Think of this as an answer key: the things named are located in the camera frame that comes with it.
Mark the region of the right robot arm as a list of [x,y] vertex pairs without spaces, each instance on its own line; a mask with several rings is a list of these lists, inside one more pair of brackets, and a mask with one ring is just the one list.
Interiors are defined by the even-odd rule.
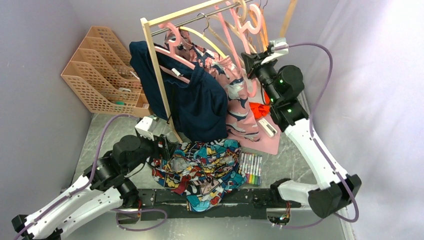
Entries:
[[288,201],[305,204],[321,219],[353,203],[362,181],[350,175],[331,155],[311,125],[311,117],[297,97],[304,90],[303,74],[294,65],[274,68],[264,62],[268,53],[243,52],[246,74],[257,79],[270,100],[270,116],[297,147],[315,177],[316,184],[281,179],[274,183],[270,202],[282,207]]

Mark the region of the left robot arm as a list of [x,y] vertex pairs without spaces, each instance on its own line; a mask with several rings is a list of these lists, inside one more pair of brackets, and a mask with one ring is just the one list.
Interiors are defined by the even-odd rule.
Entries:
[[126,135],[58,197],[36,212],[15,216],[11,223],[24,240],[61,240],[80,226],[114,209],[141,207],[143,200],[127,177],[155,157],[169,159],[177,143],[166,136]]

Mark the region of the comic print shorts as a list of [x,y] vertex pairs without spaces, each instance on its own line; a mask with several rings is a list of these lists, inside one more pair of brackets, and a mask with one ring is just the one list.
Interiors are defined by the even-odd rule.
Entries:
[[229,138],[183,142],[167,165],[149,167],[155,182],[178,195],[217,195],[246,183],[241,152],[240,143]]

